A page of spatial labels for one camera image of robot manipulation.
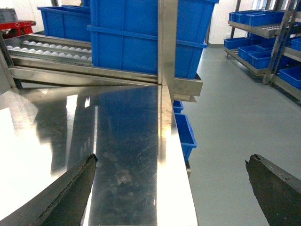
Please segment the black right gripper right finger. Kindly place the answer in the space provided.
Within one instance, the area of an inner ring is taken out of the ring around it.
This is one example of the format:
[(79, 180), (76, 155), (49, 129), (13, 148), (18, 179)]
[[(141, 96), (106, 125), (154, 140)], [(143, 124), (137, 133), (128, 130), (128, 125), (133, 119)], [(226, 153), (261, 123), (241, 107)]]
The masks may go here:
[(268, 159), (253, 154), (246, 171), (257, 202), (270, 226), (301, 224), (301, 180)]

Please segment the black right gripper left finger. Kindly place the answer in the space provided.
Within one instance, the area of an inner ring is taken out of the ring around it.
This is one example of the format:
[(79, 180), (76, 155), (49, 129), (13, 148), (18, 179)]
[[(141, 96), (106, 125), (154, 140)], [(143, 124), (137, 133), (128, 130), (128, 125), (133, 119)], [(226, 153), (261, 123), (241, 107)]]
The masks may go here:
[(42, 192), (0, 221), (2, 226), (79, 226), (95, 177), (89, 154)]

